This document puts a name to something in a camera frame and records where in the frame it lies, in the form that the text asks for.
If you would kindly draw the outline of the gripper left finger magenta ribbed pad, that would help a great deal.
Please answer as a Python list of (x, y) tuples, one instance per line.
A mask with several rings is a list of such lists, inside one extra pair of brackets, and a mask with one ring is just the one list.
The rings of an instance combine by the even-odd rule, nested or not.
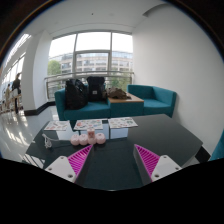
[(93, 146), (89, 145), (68, 157), (59, 156), (46, 168), (46, 171), (72, 183), (77, 183), (92, 148)]

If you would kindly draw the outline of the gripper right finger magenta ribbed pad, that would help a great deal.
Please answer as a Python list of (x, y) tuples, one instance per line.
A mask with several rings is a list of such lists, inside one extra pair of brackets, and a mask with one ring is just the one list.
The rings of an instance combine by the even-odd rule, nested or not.
[(144, 185), (181, 170), (168, 155), (159, 156), (137, 144), (134, 145), (133, 155)]

